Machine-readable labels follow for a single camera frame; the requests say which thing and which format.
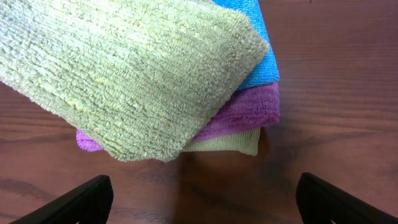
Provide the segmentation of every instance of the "cloth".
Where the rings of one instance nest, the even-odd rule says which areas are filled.
[[[177,157],[269,50],[208,2],[0,1],[0,81],[120,161]]]
[[[95,152],[103,150],[97,142],[78,130],[77,143],[82,150]],[[240,133],[219,136],[214,139],[191,142],[187,144],[184,152],[204,152],[204,151],[239,151],[250,156],[257,155],[260,129],[242,131]]]
[[[220,6],[230,9],[238,9],[245,13],[250,17],[251,23],[260,36],[270,42],[258,0],[214,0],[214,2]],[[279,71],[274,51],[270,48],[262,62],[254,68],[254,70],[239,86],[239,90],[278,81]]]
[[[279,117],[278,83],[239,90],[193,138],[192,142],[268,127],[276,124]],[[92,151],[91,149],[101,147],[90,138],[80,138],[80,135],[81,131],[78,130],[77,141],[82,149]]]

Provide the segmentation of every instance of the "terry cloth fabric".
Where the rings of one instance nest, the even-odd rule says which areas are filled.
[[[88,137],[80,130],[77,131],[76,138],[77,143],[82,150],[95,152],[104,149],[92,138]],[[257,155],[259,138],[260,129],[254,129],[250,131],[219,136],[206,141],[191,142],[184,147],[183,151],[239,151],[250,156],[255,156]]]
[[[251,23],[258,31],[260,36],[269,42],[266,25],[262,18],[262,13],[258,0],[214,0],[220,6],[230,9],[238,9],[250,17]],[[269,49],[268,54],[262,62],[258,64],[248,77],[239,86],[239,90],[251,88],[258,85],[279,81],[279,71],[277,68],[274,51]]]
[[[278,83],[239,90],[193,138],[192,142],[268,127],[276,124],[279,117]],[[80,137],[85,136],[82,134],[81,131],[77,131],[77,141],[81,148],[87,151],[101,148],[94,140]]]
[[[120,161],[177,157],[269,50],[208,2],[0,1],[0,81]]]

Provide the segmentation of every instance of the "wood grain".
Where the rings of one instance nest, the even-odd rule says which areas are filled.
[[[75,129],[0,84],[0,223],[111,177],[108,223],[301,223],[315,175],[398,216],[398,2],[263,0],[281,75],[280,124],[257,157],[185,153],[165,164],[79,150]]]

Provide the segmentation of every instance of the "purple towel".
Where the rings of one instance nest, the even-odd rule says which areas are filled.
[[[278,83],[238,90],[192,141],[267,127],[276,124],[279,116]],[[80,130],[76,139],[83,150],[93,152],[103,149]]]

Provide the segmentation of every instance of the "stack of towels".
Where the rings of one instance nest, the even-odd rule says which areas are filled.
[[[0,81],[87,151],[257,154],[279,73],[257,0],[0,0]]]

